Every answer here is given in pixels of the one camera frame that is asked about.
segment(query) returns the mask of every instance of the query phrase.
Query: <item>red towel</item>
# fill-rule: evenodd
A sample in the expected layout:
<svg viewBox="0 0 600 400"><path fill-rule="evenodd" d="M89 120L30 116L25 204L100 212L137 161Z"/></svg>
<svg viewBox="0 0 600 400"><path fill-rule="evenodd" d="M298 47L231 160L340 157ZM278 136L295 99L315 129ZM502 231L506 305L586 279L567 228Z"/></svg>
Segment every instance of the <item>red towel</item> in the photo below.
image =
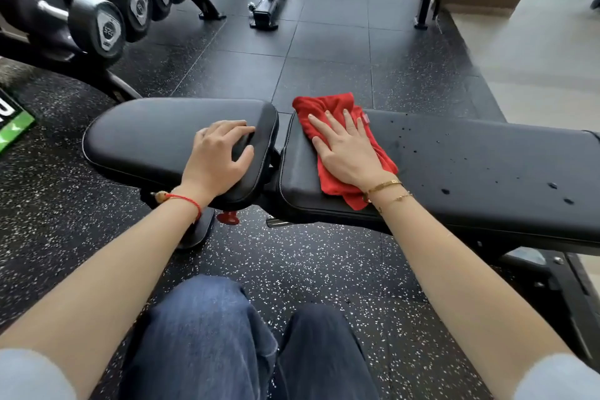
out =
<svg viewBox="0 0 600 400"><path fill-rule="evenodd" d="M352 93L341 93L339 95L330 95L328 97L296 97L292 103L294 109L296 109L298 119L302 125L302 129L309 139L313 139L315 136L323 139L326 143L327 140L317 131L315 127L308 121L308 115L312 114L318 119L322 120L326 124L329 124L325 111L328 109L331 114L345 127L346 122L344 120L344 114L342 111L347 109L352 116L352 120L356 124L356 119L362 117L364 122L365 131L369 140L371 140L371 146L375 149L379 161L381 161L382 167L391 173L398 174L398 167L388 157L385 151L379 147L377 141L371 133L371 129L368 125L368 118L365 117L363 109L360 106L354 104L354 95ZM327 169L323 166L321 157L317 162L317 170L319 171L319 179L321 180L321 190L328 195L342 196L350 207L354 210L360 210L367 206L363 199L363 193L354 185L343 183L331 175Z"/></svg>

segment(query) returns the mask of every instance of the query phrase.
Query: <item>black rubber floor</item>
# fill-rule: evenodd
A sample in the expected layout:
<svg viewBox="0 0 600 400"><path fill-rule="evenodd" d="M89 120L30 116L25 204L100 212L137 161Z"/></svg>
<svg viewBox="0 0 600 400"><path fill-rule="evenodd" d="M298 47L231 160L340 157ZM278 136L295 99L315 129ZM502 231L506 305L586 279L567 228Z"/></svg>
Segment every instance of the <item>black rubber floor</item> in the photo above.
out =
<svg viewBox="0 0 600 400"><path fill-rule="evenodd" d="M276 32L250 29L250 1L214 0L227 19L210 23L189 1L174 6L115 72L149 97L272 101L279 146L298 95L353 92L365 108L503 120L450 16L413 29L419 0L289 0ZM0 158L0 326L148 212L82 157L107 96L49 72L12 95L38 124ZM298 303L332 303L364 343L382 398L490 397L393 239L326 224L267 229L265 217L252 207L236 227L217 223L201 253L173 257L151 301L197 273L229 276L277 333ZM121 353L94 399L114 398Z"/></svg>

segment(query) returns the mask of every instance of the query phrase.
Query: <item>red knob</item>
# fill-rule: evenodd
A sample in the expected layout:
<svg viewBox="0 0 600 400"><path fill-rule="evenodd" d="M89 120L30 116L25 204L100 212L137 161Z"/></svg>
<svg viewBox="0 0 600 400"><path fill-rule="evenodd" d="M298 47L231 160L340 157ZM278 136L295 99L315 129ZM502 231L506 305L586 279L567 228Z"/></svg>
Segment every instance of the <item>red knob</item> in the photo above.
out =
<svg viewBox="0 0 600 400"><path fill-rule="evenodd" d="M238 213L236 211L223 212L217 215L219 220L224 225L237 225L239 223Z"/></svg>

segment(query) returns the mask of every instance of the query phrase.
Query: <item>person's left hand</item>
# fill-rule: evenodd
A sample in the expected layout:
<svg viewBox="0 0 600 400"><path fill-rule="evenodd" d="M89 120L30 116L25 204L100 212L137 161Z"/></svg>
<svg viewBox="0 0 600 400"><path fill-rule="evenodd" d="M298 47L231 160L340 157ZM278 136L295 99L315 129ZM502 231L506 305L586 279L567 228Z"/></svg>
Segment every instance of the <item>person's left hand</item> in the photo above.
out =
<svg viewBox="0 0 600 400"><path fill-rule="evenodd" d="M221 120L197 132L181 185L173 193L206 206L229 190L248 171L254 157L254 147L246 146L234 162L232 147L242 136L253 131L254 127L246 126L245 120Z"/></svg>

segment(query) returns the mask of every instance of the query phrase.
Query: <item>person's right arm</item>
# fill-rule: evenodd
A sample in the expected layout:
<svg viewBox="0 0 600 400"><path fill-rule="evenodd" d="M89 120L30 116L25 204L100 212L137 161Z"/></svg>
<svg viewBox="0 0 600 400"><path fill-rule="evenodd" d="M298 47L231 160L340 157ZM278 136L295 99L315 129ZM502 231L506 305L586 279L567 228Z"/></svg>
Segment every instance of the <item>person's right arm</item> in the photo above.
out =
<svg viewBox="0 0 600 400"><path fill-rule="evenodd" d="M363 192L396 178L382 169L361 119L346 127L327 114L329 125L311 123L327 139L312 140L325 168ZM572 354L558 334L490 266L439 223L407 191L394 184L370 193L415 272L431 305L491 393L512 399L536 362Z"/></svg>

